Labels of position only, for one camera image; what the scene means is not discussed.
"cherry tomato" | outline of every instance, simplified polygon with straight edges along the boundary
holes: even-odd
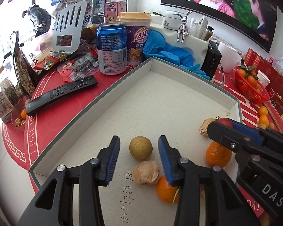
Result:
[[[217,120],[217,122],[219,122],[219,123],[221,123],[221,124],[223,124],[227,127],[233,128],[232,123],[226,118],[220,118],[220,119]]]

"yellow cup lid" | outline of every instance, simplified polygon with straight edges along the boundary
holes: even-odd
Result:
[[[152,22],[152,17],[149,13],[137,12],[121,12],[119,13],[116,21],[120,22]]]

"shallow tray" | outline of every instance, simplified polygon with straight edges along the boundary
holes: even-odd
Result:
[[[177,206],[160,201],[155,185],[138,186],[131,180],[129,175],[138,161],[130,155],[129,143],[135,136],[150,139],[150,160],[158,163],[160,176],[164,174],[158,152],[160,135],[166,135],[170,146],[183,157],[207,166],[205,151],[212,140],[199,134],[199,126],[204,119],[217,116],[242,122],[239,100],[189,71],[151,58],[75,117],[40,154],[30,172],[40,186],[57,165],[81,165],[96,157],[100,149],[109,145],[112,136],[118,135],[121,149],[113,180],[108,187],[99,188],[105,225],[173,225]],[[225,171],[233,181],[237,170],[232,155]],[[77,199],[75,186],[74,225],[79,225]],[[200,225],[205,223],[204,203],[201,199]]]

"cable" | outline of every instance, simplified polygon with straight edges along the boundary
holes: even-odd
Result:
[[[221,68],[221,73],[222,73],[222,84],[221,84],[221,88],[223,88],[223,86],[224,86],[224,83],[225,83],[225,74],[224,74],[224,70],[223,70],[223,67],[222,67],[222,65],[220,64],[220,68]]]

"pink milk box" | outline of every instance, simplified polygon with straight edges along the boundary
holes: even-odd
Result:
[[[115,22],[119,13],[126,12],[126,2],[116,1],[104,4],[105,23]]]

